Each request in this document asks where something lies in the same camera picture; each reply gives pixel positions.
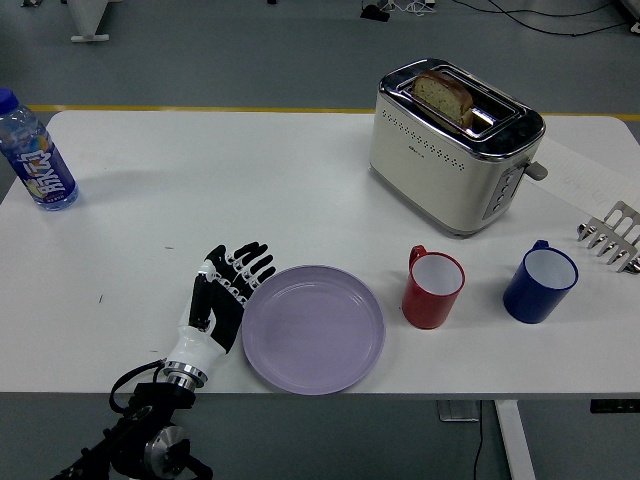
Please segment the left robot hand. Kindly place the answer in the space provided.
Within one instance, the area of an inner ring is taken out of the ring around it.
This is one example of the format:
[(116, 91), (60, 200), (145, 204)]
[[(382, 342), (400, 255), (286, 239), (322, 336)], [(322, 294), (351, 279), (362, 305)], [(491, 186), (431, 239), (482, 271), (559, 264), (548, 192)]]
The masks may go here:
[(206, 383), (216, 361), (232, 349), (248, 300), (275, 274), (272, 261), (268, 246), (259, 242), (235, 251), (219, 245), (205, 257), (179, 323), (178, 343), (166, 359), (169, 381), (190, 381), (197, 388)]

